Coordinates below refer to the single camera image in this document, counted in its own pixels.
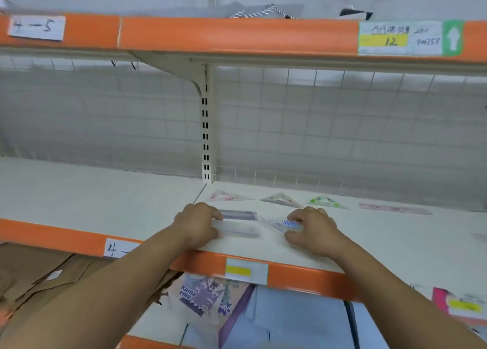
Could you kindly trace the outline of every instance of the black object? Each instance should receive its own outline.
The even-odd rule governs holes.
[[[350,9],[350,8],[344,8],[341,10],[340,12],[340,17],[341,16],[348,16],[350,14],[359,14],[359,13],[367,13],[367,15],[365,16],[365,20],[368,21],[373,13],[372,12],[366,12],[364,10],[357,10],[357,9]]]

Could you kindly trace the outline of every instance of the orange price rail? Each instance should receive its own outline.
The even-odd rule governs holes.
[[[112,235],[0,218],[0,241],[11,241],[72,253],[103,256],[107,237],[141,242],[140,240]],[[188,251],[182,254],[174,261],[171,268],[206,276],[223,276],[225,275],[227,257],[267,263],[269,265],[267,286],[269,287],[307,291],[342,300],[359,301],[355,286],[344,273],[202,251]]]
[[[0,46],[304,58],[358,56],[358,21],[64,15],[66,28],[61,42],[8,36],[9,16],[0,15]],[[465,22],[463,35],[463,52],[456,57],[378,58],[487,63],[487,21]]]

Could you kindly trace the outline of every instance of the right hand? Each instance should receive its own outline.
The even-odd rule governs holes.
[[[337,228],[335,220],[324,209],[298,209],[290,213],[287,219],[301,223],[303,230],[287,231],[284,234],[286,240],[311,254],[338,258],[344,244],[350,240]]]

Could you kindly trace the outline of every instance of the number 12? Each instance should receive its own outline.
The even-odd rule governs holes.
[[[385,46],[399,46],[396,43],[395,37],[387,38]]]

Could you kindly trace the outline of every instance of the left hand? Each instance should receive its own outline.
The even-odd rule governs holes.
[[[211,227],[212,218],[222,220],[223,216],[206,203],[188,204],[174,217],[173,225],[183,232],[188,249],[198,249],[218,237],[217,229]]]

